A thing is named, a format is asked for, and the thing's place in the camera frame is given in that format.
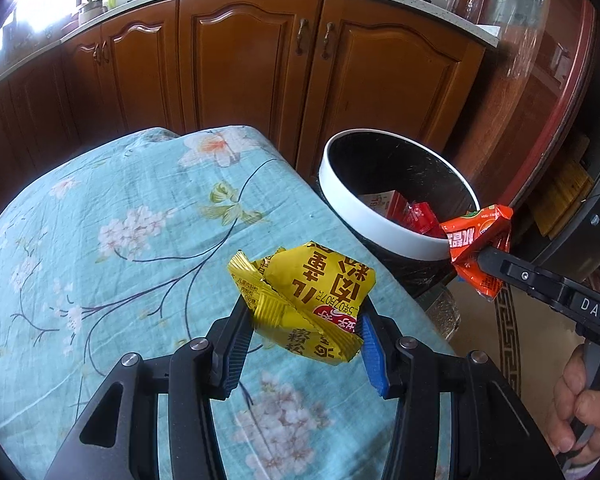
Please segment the person's right hand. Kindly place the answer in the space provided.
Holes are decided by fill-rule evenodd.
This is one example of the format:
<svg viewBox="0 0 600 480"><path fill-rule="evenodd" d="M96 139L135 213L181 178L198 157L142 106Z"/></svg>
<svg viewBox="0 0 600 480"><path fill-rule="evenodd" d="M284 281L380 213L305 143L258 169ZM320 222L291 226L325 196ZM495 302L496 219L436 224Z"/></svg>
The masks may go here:
<svg viewBox="0 0 600 480"><path fill-rule="evenodd" d="M582 354L583 346L579 344L555 384L544 431L545 440L554 454L578 451L572 460L574 466L587 465L600 458L600 392L585 388ZM585 444L577 444L570 428L573 418L594 427Z"/></svg>

